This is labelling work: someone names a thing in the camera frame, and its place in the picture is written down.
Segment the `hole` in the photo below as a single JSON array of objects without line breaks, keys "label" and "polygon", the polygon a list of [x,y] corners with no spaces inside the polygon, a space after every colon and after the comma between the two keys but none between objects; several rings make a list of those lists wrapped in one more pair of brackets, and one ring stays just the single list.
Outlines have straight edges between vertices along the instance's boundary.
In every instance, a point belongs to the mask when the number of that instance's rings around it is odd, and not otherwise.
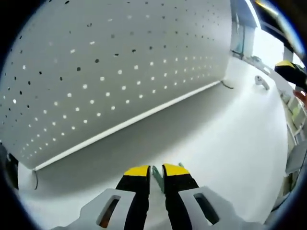
[{"label": "hole", "polygon": [[108,227],[109,221],[111,219],[111,216],[112,216],[114,209],[115,209],[118,202],[119,202],[119,199],[116,199],[116,198],[111,202],[111,204],[109,205],[106,212],[104,213],[104,215],[101,218],[101,221],[99,223],[100,227],[102,227],[102,228]]},{"label": "hole", "polygon": [[205,196],[201,193],[195,194],[194,198],[196,199],[197,203],[201,207],[201,210],[206,217],[206,219],[212,223],[213,225],[219,222],[219,217],[216,214],[214,208],[210,204],[210,202],[205,198]]}]

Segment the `white perforated panel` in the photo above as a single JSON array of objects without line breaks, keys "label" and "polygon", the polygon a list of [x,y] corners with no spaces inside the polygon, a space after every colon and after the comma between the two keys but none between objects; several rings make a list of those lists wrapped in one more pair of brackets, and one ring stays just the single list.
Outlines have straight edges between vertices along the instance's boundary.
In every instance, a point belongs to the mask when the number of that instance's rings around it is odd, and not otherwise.
[{"label": "white perforated panel", "polygon": [[1,141],[40,165],[221,80],[230,37],[228,0],[47,1],[1,74]]}]

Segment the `white floor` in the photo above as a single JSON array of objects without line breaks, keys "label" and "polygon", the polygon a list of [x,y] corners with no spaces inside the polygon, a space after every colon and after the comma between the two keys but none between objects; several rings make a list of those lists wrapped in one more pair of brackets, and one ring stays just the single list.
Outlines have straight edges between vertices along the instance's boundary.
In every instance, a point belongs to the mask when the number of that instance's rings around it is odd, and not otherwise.
[{"label": "white floor", "polygon": [[[19,195],[29,213],[44,229],[66,226],[129,167],[181,162],[243,219],[263,223],[285,175],[282,101],[272,79],[239,59],[230,59],[226,78],[233,90],[218,84],[38,171],[35,191],[34,175],[20,165]],[[154,180],[145,229],[171,229]]]}]

